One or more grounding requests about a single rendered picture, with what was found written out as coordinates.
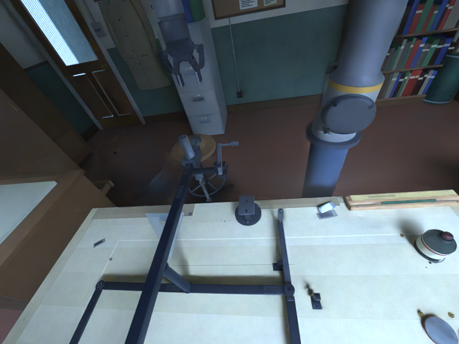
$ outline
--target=bulletin board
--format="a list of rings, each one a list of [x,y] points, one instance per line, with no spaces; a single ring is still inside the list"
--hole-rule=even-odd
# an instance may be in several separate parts
[[[286,0],[212,0],[215,20],[285,7]]]

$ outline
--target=red book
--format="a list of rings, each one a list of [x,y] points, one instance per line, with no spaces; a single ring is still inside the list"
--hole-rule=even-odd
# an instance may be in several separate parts
[[[411,94],[414,88],[414,85],[416,85],[416,83],[418,82],[418,78],[421,75],[421,72],[422,72],[422,69],[413,70],[411,72],[411,76],[409,77],[409,80],[407,81],[405,90],[403,90],[401,97],[405,97]]]
[[[445,15],[443,16],[443,19],[440,22],[440,25],[438,26],[437,30],[443,30],[443,27],[445,26],[446,21],[448,20],[448,16],[450,15],[451,11],[453,10],[454,4],[456,3],[456,0],[451,0],[450,5],[445,8]]]
[[[421,32],[426,32],[427,26],[429,26],[430,19],[432,18],[435,8],[436,8],[435,4],[432,5],[432,7],[430,8],[429,14],[427,15],[427,18],[426,18],[426,22],[424,23],[424,26],[422,27]]]
[[[414,33],[414,30],[416,29],[416,26],[418,25],[419,18],[421,17],[422,10],[424,9],[425,3],[420,3],[418,5],[418,9],[416,10],[416,13],[414,14],[413,21],[411,22],[411,26],[409,27],[408,33]]]
[[[409,68],[411,66],[411,63],[414,60],[414,57],[416,56],[416,53],[418,52],[419,45],[421,44],[421,39],[416,39],[416,41],[413,44],[413,48],[411,49],[411,52],[409,53],[408,60],[406,61],[405,68]]]

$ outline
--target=door frame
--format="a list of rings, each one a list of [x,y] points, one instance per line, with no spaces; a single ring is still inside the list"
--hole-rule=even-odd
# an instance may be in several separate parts
[[[75,88],[71,85],[71,83],[69,82],[69,80],[64,76],[64,74],[62,73],[62,71],[60,70],[59,66],[56,64],[56,62],[54,61],[54,59],[51,57],[51,55],[47,52],[47,50],[45,49],[45,47],[41,44],[41,42],[39,41],[39,39],[36,37],[36,35],[34,34],[34,32],[32,31],[32,29],[27,25],[27,23],[25,22],[25,20],[23,19],[23,17],[17,12],[17,10],[15,9],[14,5],[11,3],[10,0],[2,0],[3,3],[6,5],[6,7],[8,8],[8,10],[11,12],[11,14],[13,15],[13,17],[16,19],[16,21],[19,23],[19,25],[22,27],[22,29],[25,31],[25,33],[27,34],[27,36],[29,36],[29,38],[31,39],[31,41],[34,43],[34,45],[37,47],[37,49],[40,51],[40,53],[45,57],[45,59],[49,62],[49,64],[51,65],[51,67],[54,69],[54,71],[57,73],[57,75],[59,75],[59,77],[61,78],[61,80],[64,82],[64,84],[67,86],[67,88],[70,90],[70,92],[74,95],[74,97],[77,99],[77,101],[80,103],[80,105],[83,107],[83,109],[86,111],[87,115],[92,119],[92,121],[94,122],[94,124],[97,126],[97,128],[99,128],[100,130],[104,129],[103,126],[99,123],[99,121],[96,119],[96,117],[94,116],[94,114],[92,113],[92,111],[89,109],[89,107],[86,105],[86,103],[83,101],[83,99],[81,98],[81,96],[78,94],[78,92],[75,90]],[[81,1],[78,1],[78,0],[74,0],[75,2],[75,5],[77,7],[77,9],[79,10],[79,12],[81,13],[81,16],[83,17],[86,25],[90,28],[91,25],[91,21],[89,19],[89,16],[88,14],[85,12],[85,11],[82,11],[81,10],[81,5],[82,5],[82,2]],[[126,83],[124,82],[124,80],[122,79],[120,73],[118,72],[118,69],[116,68],[112,58],[110,57],[110,54],[108,53],[107,49],[105,48],[105,45],[101,42],[101,40],[94,34],[94,32],[92,32],[92,30],[89,30],[91,32],[91,36],[92,38],[94,39],[94,41],[96,42],[96,44],[98,45],[102,55],[104,56],[104,58],[106,59],[110,69],[113,71],[114,75],[116,76],[116,79],[118,80],[119,84],[121,85],[121,88],[122,90],[124,91],[124,93],[126,94],[131,106],[133,107],[137,117],[139,118],[140,122],[142,124],[146,124],[143,116],[142,116],[142,113],[141,111],[139,110],[139,107],[137,106],[134,98],[132,97],[131,95],[131,92],[129,91],[129,89],[127,88],[126,86]]]

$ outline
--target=white eraser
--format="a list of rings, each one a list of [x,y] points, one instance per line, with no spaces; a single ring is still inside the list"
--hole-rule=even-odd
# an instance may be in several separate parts
[[[318,207],[319,211],[323,214],[327,211],[330,211],[330,210],[333,210],[335,209],[336,206],[333,204],[333,202],[328,202],[324,205],[321,205],[320,207]]]

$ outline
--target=bookshelf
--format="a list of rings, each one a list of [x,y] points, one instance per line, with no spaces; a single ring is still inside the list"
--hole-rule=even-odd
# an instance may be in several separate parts
[[[354,9],[356,0],[349,0],[347,4],[347,11],[346,11],[346,17],[344,19],[344,27],[343,27],[343,33],[341,36],[341,42],[340,42],[340,47],[338,50],[338,58],[337,61],[340,61],[341,55],[343,53],[343,48],[344,48],[344,43],[346,40],[346,35],[347,31],[349,28],[349,24],[351,22],[351,17],[352,17],[352,11]],[[436,30],[436,31],[427,31],[427,32],[417,32],[417,33],[409,33],[405,35],[395,35],[394,36],[394,41],[402,41],[404,38],[407,37],[414,37],[414,36],[429,36],[429,35],[434,35],[434,34],[445,34],[447,36],[453,36],[456,31],[458,31],[459,28],[450,28],[450,29],[443,29],[443,30]],[[459,51],[459,44],[455,46],[455,48],[452,50],[452,53],[456,53]],[[418,69],[428,69],[428,68],[439,68],[442,67],[442,64],[438,65],[430,65],[430,66],[424,66],[424,67],[413,67],[413,68],[406,68],[406,69],[397,69],[397,70],[388,70],[388,71],[381,71],[383,74],[389,74],[389,73],[397,73],[397,72],[406,72],[406,71],[412,71],[412,70],[418,70]],[[399,97],[399,98],[385,98],[385,99],[377,99],[376,100],[376,105],[377,106],[389,106],[389,105],[401,105],[401,104],[410,104],[410,103],[417,103],[417,102],[422,102],[422,100],[425,98],[425,95],[411,95],[411,96],[405,96],[405,97]]]

